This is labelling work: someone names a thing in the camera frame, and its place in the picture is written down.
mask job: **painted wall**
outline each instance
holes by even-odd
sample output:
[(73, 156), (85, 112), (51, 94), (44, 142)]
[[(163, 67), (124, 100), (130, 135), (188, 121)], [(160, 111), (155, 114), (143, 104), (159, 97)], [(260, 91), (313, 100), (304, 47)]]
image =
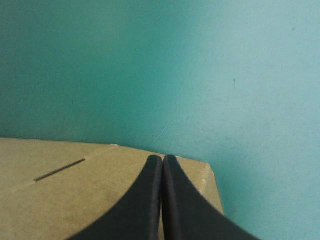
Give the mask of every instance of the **painted wall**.
[(210, 162), (226, 215), (320, 239), (320, 1), (0, 3), (0, 136)]

